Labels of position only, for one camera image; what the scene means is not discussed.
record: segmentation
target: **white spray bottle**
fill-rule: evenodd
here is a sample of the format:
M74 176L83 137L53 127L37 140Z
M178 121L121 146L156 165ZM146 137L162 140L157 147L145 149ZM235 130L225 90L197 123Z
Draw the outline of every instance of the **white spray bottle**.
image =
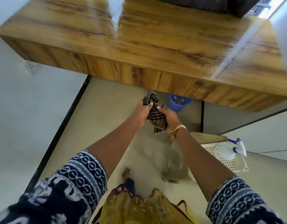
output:
M246 157L246 150L240 138L237 138L236 141L229 139L228 142L219 143L215 148L214 155L217 159L233 160L237 153Z

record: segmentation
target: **woman's left hand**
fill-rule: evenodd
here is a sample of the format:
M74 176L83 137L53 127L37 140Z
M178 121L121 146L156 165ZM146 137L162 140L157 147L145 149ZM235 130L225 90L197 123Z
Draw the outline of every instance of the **woman's left hand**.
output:
M149 111L152 109L152 107L153 107L153 102L151 102L148 105L144 105L143 99L141 99L137 103L133 115L139 121L140 127L142 127L144 123L146 122Z

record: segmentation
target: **white plastic basket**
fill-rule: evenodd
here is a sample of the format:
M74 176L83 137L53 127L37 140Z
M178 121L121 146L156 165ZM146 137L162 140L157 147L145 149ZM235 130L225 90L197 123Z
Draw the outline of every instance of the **white plastic basket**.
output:
M204 149L206 149L209 153L211 153L213 156L215 156L215 148L219 144L220 142L202 144L201 146ZM236 154L233 160L223 160L223 159L218 159L218 160L222 162L226 167L228 167L232 172L248 171L248 167L241 153Z

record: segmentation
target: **blue and white printed top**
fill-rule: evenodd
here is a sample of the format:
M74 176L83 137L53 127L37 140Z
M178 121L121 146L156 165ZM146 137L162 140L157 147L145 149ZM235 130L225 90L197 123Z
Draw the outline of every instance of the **blue and white printed top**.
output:
M0 224L88 223L106 192L102 164L88 151L74 156L50 178L39 182L18 203L0 213ZM226 181L209 201L206 214L213 224L284 223L239 177Z

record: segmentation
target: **bangle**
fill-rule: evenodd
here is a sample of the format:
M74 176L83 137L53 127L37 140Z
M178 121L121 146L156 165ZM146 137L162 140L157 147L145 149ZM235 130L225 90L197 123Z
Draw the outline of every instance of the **bangle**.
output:
M175 138L177 132L178 132L179 129L181 129L181 128L185 128L185 129L186 129L186 127L185 127L184 125L178 125L178 126L170 133L170 134L171 134L171 138Z

